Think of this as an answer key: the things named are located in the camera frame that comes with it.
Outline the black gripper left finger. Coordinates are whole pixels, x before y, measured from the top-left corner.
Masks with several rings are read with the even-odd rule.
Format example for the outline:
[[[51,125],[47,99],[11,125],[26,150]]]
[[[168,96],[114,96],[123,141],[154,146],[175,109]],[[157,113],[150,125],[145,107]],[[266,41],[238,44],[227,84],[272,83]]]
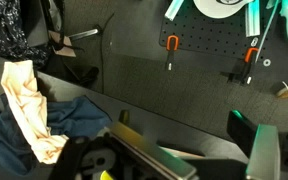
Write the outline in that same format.
[[[107,145],[115,152],[109,173],[115,180],[198,180],[197,169],[129,127],[130,112],[122,110],[108,127]]]

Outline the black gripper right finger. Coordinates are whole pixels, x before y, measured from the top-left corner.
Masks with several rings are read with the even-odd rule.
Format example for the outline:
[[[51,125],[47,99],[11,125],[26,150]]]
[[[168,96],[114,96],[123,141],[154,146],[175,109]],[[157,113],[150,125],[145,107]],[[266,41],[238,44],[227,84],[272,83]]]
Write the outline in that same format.
[[[280,179],[280,149],[275,126],[255,125],[240,111],[232,110],[227,133],[248,157],[246,180]]]

